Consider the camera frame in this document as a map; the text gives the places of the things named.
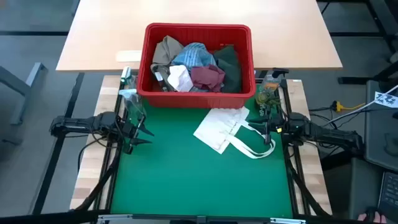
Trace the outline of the amber spray bottle black trigger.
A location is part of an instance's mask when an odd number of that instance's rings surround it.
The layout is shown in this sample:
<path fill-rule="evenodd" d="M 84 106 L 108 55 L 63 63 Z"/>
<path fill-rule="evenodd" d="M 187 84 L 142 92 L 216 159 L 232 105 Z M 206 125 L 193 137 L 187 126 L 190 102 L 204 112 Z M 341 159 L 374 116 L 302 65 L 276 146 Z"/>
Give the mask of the amber spray bottle black trigger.
<path fill-rule="evenodd" d="M 289 73 L 287 68 L 273 68 L 271 73 L 267 73 L 259 86 L 259 91 L 275 91 L 280 82 Z"/>

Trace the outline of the cream canvas tote bag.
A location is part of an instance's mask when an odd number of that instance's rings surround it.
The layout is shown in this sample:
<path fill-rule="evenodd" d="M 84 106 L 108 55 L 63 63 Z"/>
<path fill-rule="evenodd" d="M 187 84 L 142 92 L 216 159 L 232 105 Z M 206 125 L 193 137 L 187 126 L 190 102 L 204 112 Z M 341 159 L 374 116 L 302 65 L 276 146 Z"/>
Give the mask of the cream canvas tote bag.
<path fill-rule="evenodd" d="M 273 153 L 276 147 L 273 139 L 269 143 L 270 148 L 268 150 L 265 152 L 255 152 L 235 136 L 242 126 L 266 139 L 265 134 L 261 134 L 256 129 L 250 127 L 246 121 L 248 115 L 249 110 L 245 106 L 240 109 L 213 108 L 205 116 L 193 135 L 219 154 L 224 153 L 229 144 L 232 144 L 245 156 L 251 159 L 262 159 Z"/>

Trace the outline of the small potted succulent plant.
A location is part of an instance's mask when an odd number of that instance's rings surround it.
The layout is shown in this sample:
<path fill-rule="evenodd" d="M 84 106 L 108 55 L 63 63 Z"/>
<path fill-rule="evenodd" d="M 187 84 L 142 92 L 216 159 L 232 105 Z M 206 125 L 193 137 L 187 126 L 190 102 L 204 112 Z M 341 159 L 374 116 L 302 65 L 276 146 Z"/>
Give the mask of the small potted succulent plant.
<path fill-rule="evenodd" d="M 254 96 L 254 105 L 259 117 L 272 117 L 279 109 L 280 98 L 275 91 L 259 91 L 258 88 Z"/>

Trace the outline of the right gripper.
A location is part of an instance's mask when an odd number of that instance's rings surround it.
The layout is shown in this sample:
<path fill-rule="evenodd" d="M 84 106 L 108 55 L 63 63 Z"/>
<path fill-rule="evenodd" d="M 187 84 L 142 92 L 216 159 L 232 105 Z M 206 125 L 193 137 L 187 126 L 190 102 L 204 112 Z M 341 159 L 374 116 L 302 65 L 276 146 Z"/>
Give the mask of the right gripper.
<path fill-rule="evenodd" d="M 271 143 L 271 132 L 281 133 L 286 126 L 287 120 L 284 118 L 272 118 L 269 116 L 259 117 L 249 120 L 248 126 L 255 130 L 259 134 L 263 134 L 264 144 L 269 145 Z"/>

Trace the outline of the white printed flag tag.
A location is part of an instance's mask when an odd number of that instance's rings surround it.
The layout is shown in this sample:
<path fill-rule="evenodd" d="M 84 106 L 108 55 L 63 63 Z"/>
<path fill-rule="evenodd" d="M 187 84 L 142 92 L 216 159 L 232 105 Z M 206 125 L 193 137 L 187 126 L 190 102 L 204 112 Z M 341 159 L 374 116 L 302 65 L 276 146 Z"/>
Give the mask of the white printed flag tag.
<path fill-rule="evenodd" d="M 398 108 L 398 96 L 395 95 L 384 95 L 382 93 L 376 91 L 374 93 L 375 103 L 379 105 L 383 105 L 389 108 Z"/>

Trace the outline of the red plastic laundry bin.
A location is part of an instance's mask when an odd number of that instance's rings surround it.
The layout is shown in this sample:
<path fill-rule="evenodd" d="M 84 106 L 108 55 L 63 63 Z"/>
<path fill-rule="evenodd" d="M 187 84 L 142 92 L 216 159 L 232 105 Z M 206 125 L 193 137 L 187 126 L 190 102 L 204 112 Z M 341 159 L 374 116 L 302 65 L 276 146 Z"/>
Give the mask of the red plastic laundry bin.
<path fill-rule="evenodd" d="M 214 52 L 232 45 L 241 65 L 241 93 L 163 92 L 150 70 L 156 44 L 169 35 L 183 45 L 203 43 Z M 240 108 L 254 96 L 251 30 L 242 24 L 151 23 L 146 27 L 137 78 L 137 92 L 151 106 L 162 108 Z"/>

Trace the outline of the white paper sheet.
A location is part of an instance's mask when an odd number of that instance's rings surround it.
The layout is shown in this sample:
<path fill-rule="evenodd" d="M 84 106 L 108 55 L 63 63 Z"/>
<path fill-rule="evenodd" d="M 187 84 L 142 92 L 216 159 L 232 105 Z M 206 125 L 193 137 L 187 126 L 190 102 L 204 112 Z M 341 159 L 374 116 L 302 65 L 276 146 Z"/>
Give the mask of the white paper sheet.
<path fill-rule="evenodd" d="M 121 50 L 116 53 L 117 62 L 140 62 L 142 56 L 141 50 Z"/>

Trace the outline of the maroon garment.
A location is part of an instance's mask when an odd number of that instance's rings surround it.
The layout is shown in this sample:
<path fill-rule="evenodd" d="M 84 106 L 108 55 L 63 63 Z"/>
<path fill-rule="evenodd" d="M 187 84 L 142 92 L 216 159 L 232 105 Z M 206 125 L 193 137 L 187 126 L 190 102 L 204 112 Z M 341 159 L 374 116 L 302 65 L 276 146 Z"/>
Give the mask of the maroon garment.
<path fill-rule="evenodd" d="M 220 92 L 225 72 L 215 65 L 206 67 L 193 67 L 191 69 L 191 80 L 193 86 L 210 92 Z"/>

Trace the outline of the blue striped shirt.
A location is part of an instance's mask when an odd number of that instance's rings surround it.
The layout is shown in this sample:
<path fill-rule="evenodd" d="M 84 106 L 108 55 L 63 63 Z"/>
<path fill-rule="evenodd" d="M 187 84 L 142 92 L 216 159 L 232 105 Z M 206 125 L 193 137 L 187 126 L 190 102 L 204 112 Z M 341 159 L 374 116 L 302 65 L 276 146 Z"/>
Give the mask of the blue striped shirt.
<path fill-rule="evenodd" d="M 191 72 L 193 67 L 216 65 L 216 60 L 214 56 L 207 51 L 203 43 L 193 42 L 182 49 L 171 61 L 171 65 L 184 65 L 186 69 Z"/>

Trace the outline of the khaki trousers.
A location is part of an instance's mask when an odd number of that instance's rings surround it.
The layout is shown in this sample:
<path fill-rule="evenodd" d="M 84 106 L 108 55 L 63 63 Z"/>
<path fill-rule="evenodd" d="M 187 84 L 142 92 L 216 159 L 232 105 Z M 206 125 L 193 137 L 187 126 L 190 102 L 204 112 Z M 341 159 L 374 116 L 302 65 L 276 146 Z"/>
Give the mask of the khaki trousers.
<path fill-rule="evenodd" d="M 167 79 L 170 75 L 169 67 L 172 60 L 183 50 L 184 46 L 173 37 L 167 35 L 163 40 L 157 43 L 152 65 L 150 70 L 154 75 L 160 75 L 168 88 L 168 91 L 175 89 L 168 83 Z"/>

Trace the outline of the black keyboard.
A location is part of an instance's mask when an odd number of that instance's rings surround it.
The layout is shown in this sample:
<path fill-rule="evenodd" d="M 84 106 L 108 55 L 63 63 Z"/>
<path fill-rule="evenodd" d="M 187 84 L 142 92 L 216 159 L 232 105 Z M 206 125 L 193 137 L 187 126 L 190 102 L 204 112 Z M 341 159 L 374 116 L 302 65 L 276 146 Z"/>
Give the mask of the black keyboard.
<path fill-rule="evenodd" d="M 388 219 L 398 223 L 398 174 L 383 174 L 378 210 Z"/>

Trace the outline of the black computer mouse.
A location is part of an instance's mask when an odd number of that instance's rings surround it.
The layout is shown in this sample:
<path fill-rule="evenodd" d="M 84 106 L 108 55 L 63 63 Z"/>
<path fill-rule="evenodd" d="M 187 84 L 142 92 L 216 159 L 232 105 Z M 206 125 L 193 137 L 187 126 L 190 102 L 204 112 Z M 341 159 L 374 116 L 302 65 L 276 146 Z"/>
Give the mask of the black computer mouse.
<path fill-rule="evenodd" d="M 376 216 L 377 208 L 376 207 L 368 207 L 365 211 L 366 217 L 364 219 L 365 222 L 372 222 Z"/>

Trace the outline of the white garment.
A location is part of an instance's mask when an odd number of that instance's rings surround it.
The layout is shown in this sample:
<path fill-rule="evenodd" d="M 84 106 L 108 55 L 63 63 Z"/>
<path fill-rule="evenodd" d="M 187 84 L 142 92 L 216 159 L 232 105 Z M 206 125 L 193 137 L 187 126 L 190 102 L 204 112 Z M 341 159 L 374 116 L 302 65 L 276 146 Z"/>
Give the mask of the white garment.
<path fill-rule="evenodd" d="M 178 92 L 189 92 L 193 87 L 190 74 L 184 65 L 173 65 L 169 67 L 170 75 L 168 83 Z"/>

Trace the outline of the light wooden table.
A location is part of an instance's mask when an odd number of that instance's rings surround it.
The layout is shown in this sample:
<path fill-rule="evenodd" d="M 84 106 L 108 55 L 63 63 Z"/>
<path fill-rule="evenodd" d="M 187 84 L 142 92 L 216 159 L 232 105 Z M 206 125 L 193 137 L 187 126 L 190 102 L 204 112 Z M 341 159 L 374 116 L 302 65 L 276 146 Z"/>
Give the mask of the light wooden table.
<path fill-rule="evenodd" d="M 81 0 L 57 70 L 120 70 L 153 22 L 248 26 L 259 69 L 342 66 L 316 0 Z"/>

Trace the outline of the grey metal table leg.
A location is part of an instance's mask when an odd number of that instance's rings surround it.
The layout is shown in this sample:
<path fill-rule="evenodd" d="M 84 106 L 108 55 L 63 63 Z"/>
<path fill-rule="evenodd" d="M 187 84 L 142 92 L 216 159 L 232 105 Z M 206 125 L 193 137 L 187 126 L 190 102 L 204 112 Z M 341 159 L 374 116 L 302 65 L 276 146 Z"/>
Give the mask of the grey metal table leg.
<path fill-rule="evenodd" d="M 0 83 L 20 94 L 22 99 L 16 103 L 10 125 L 17 127 L 22 124 L 26 108 L 32 96 L 32 90 L 40 74 L 47 73 L 47 68 L 41 62 L 36 62 L 26 80 L 21 80 L 9 70 L 0 66 Z"/>

